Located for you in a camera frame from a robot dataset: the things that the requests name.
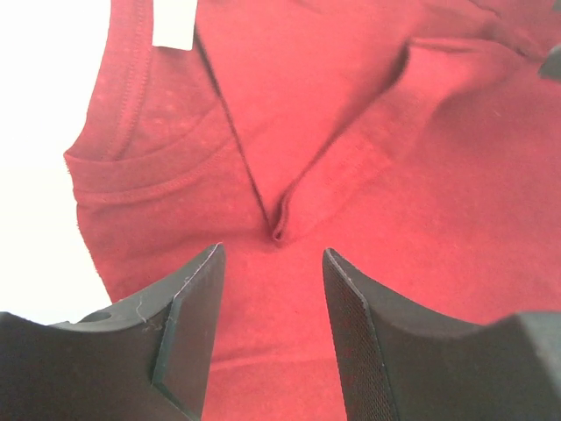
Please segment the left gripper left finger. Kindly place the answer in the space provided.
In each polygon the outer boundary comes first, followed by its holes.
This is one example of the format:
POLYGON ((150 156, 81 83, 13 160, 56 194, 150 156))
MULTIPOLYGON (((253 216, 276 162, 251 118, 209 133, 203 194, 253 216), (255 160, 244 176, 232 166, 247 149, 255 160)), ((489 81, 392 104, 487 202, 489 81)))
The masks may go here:
POLYGON ((198 420, 224 287, 225 252, 78 323, 1 316, 4 420, 198 420))

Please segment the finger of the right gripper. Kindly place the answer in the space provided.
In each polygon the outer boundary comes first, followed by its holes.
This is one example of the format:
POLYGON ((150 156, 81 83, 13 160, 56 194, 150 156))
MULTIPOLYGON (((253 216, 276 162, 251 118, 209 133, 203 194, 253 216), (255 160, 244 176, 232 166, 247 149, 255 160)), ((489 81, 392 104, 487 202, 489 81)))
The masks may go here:
POLYGON ((561 45, 554 46, 547 54, 544 63, 538 70, 543 79, 561 81, 561 45))

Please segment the dark red t shirt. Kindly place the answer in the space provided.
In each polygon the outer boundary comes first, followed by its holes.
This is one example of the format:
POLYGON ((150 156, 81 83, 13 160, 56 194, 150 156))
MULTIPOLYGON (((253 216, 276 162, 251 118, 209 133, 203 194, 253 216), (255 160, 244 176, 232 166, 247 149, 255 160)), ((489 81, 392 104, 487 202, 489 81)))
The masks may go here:
POLYGON ((201 1, 189 51, 115 1, 65 159, 112 300, 223 243, 206 420, 342 420, 332 247, 485 323, 560 306, 549 1, 201 1))

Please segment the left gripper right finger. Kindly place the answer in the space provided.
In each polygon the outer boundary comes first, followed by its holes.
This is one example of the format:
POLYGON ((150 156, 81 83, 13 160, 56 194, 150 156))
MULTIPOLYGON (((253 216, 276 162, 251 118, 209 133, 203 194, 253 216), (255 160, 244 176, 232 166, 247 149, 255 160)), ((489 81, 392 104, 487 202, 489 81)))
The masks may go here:
POLYGON ((333 249, 323 285, 350 420, 557 420, 560 316, 450 318, 369 278, 333 249))

